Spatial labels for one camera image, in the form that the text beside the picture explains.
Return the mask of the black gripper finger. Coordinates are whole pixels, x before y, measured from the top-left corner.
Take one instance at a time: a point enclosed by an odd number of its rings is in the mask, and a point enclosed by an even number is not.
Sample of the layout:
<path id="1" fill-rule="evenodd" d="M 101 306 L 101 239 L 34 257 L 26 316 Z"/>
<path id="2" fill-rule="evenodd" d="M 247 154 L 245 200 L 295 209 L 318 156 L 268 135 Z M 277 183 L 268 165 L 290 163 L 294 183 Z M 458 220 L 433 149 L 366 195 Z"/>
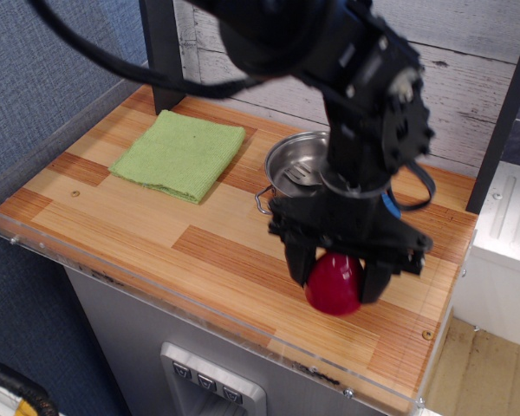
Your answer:
<path id="1" fill-rule="evenodd" d="M 361 285 L 361 303 L 375 303 L 386 289 L 393 274 L 393 266 L 382 261 L 366 261 Z"/>
<path id="2" fill-rule="evenodd" d="M 287 242 L 284 246 L 289 275 L 303 287 L 315 266 L 317 247 L 294 242 Z"/>

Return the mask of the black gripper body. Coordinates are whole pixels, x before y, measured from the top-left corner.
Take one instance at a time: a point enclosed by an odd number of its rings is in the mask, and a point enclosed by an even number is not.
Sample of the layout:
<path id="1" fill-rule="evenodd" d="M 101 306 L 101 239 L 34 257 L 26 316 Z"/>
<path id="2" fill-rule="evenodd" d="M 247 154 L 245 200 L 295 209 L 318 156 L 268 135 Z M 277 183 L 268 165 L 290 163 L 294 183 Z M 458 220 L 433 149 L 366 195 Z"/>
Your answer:
<path id="1" fill-rule="evenodd" d="M 392 215 L 382 193 L 367 199 L 346 198 L 322 187 L 310 197 L 273 197 L 269 232 L 283 244 L 314 245 L 365 262 L 390 263 L 393 274 L 418 275 L 432 239 Z"/>

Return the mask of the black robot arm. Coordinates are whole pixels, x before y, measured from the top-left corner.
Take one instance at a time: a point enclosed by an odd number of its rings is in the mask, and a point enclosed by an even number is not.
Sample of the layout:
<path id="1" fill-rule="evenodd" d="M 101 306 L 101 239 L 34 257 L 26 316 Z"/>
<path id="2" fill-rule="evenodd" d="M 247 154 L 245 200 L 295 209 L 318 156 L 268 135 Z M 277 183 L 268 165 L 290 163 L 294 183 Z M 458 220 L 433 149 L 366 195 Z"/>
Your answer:
<path id="1" fill-rule="evenodd" d="M 221 99 L 290 75 L 318 89 L 330 126 L 322 188 L 269 204 L 269 230 L 285 248 L 290 276 L 310 287 L 323 248 L 363 261 L 358 300 L 376 302 L 392 276 L 421 272 L 432 240 L 385 206 L 391 178 L 417 164 L 433 130 L 421 91 L 418 52 L 375 16 L 369 1 L 201 1 L 218 19 L 231 61 L 244 78 L 202 85 L 125 62 L 80 37 L 44 2 L 32 8 L 65 43 L 102 68 L 157 88 Z"/>

